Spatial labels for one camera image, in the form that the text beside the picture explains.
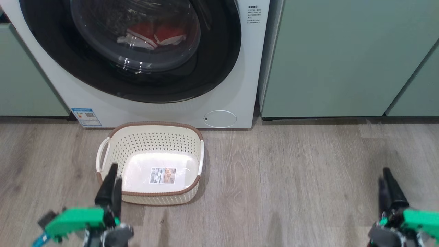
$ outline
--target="washing machine drum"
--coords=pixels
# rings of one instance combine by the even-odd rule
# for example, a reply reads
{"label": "washing machine drum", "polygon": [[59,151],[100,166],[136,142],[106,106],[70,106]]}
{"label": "washing machine drum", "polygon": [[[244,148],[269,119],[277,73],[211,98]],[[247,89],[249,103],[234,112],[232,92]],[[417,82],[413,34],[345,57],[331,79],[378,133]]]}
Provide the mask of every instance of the washing machine drum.
{"label": "washing machine drum", "polygon": [[230,73],[241,47],[234,0],[20,0],[44,50],[106,93],[140,102],[195,98]]}

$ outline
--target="white washing machine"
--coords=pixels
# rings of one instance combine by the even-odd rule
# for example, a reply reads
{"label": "white washing machine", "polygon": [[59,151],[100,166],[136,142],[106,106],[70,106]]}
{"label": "white washing machine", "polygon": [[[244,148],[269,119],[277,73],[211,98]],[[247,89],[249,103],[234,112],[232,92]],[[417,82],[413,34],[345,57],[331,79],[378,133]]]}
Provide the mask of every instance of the white washing machine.
{"label": "white washing machine", "polygon": [[269,0],[0,4],[84,127],[252,126]]}

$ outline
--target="cabinet door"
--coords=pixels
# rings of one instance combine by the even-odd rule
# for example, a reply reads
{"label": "cabinet door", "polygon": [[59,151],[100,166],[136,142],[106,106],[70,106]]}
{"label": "cabinet door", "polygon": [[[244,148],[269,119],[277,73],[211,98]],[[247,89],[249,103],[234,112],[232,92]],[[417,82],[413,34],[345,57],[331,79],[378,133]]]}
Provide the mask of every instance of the cabinet door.
{"label": "cabinet door", "polygon": [[381,116],[438,37],[437,0],[286,0],[262,117]]}
{"label": "cabinet door", "polygon": [[439,116],[439,49],[435,47],[388,116]]}
{"label": "cabinet door", "polygon": [[11,24],[0,24],[0,54],[1,116],[69,115]]}

